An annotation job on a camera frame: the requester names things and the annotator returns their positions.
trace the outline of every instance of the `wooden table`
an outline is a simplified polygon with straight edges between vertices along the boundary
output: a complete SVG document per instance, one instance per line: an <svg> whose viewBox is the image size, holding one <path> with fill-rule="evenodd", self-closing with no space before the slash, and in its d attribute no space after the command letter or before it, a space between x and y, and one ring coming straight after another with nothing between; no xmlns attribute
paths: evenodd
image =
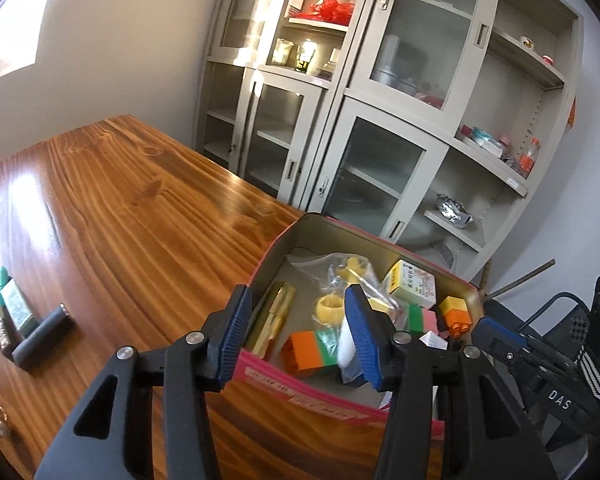
<svg viewBox="0 0 600 480"><path fill-rule="evenodd" d="M0 163L0 265L38 317L77 329L32 373L0 354L0 450L30 479L117 348L161 348L202 325L301 213L130 116ZM159 388L155 477L166 477ZM225 479L368 479L382 430L349 426L238 381L208 394ZM436 475L439 454L432 457Z"/></svg>

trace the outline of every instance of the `blue gripper pad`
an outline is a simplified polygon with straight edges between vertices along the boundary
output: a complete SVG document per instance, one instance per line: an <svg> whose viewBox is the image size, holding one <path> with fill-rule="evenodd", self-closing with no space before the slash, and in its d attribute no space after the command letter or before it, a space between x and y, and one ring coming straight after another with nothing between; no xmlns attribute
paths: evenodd
<svg viewBox="0 0 600 480"><path fill-rule="evenodd" d="M237 285L224 310L211 313L201 331L209 339L206 370L221 390L234 375L251 315L251 290Z"/></svg>
<svg viewBox="0 0 600 480"><path fill-rule="evenodd" d="M365 379L378 391L388 390L390 378L383 368L391 359L390 338L395 332L384 312L371 309L360 285L350 285L344 293L344 312Z"/></svg>
<svg viewBox="0 0 600 480"><path fill-rule="evenodd" d="M483 317L475 325L471 332L471 341L480 350L492 354L493 349L499 343L504 343L511 348L516 355L527 346L526 339L503 327L491 317Z"/></svg>

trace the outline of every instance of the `bright window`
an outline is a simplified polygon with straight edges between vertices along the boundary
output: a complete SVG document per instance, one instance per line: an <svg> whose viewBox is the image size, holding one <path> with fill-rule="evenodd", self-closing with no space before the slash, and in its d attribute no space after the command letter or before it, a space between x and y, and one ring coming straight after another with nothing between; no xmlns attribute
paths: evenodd
<svg viewBox="0 0 600 480"><path fill-rule="evenodd" d="M36 62L46 0L6 0L0 8L0 76Z"/></svg>

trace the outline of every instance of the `white wall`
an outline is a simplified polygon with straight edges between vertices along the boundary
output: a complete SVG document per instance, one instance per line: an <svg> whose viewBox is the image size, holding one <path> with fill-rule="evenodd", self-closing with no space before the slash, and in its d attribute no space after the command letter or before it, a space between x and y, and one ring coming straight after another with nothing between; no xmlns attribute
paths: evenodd
<svg viewBox="0 0 600 480"><path fill-rule="evenodd" d="M0 160L119 114L190 145L215 0L48 0L36 63L0 78Z"/></svg>
<svg viewBox="0 0 600 480"><path fill-rule="evenodd" d="M554 267L498 298L523 319L564 290L590 305L600 276L600 22L584 0L566 1L584 16L585 26L576 124L492 259L490 290L556 259ZM540 330L560 321L573 306L561 301L539 320Z"/></svg>

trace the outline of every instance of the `pink block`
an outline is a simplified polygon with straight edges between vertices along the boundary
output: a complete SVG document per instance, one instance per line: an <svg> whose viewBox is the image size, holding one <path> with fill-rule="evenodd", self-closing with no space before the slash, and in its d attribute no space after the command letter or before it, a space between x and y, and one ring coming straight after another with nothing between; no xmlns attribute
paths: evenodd
<svg viewBox="0 0 600 480"><path fill-rule="evenodd" d="M433 310L422 309L422 327L425 333L431 330L434 334L438 335L438 320Z"/></svg>

